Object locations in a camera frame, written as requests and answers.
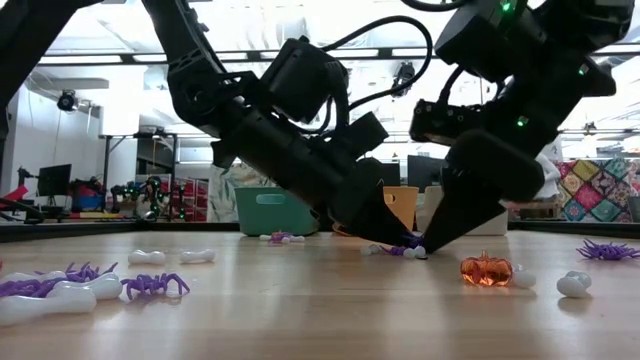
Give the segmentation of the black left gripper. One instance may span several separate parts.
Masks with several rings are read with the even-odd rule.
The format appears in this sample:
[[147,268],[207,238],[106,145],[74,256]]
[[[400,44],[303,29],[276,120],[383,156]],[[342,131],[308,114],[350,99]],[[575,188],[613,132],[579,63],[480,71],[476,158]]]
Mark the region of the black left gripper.
[[350,220],[350,235],[387,245],[414,245],[415,235],[389,209],[381,189],[381,164],[364,153],[385,139],[369,112],[331,139],[306,138],[293,125],[257,111],[212,144],[214,164],[235,159],[270,178],[311,207],[324,206],[334,220]]

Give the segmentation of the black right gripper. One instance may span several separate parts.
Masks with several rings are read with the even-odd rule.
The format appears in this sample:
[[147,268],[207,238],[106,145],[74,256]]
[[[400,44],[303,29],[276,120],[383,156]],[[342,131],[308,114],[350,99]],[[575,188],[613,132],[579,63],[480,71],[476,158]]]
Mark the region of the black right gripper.
[[500,200],[527,202],[545,183],[535,157],[485,130],[467,130],[450,144],[443,197],[423,233],[434,253],[506,212]]

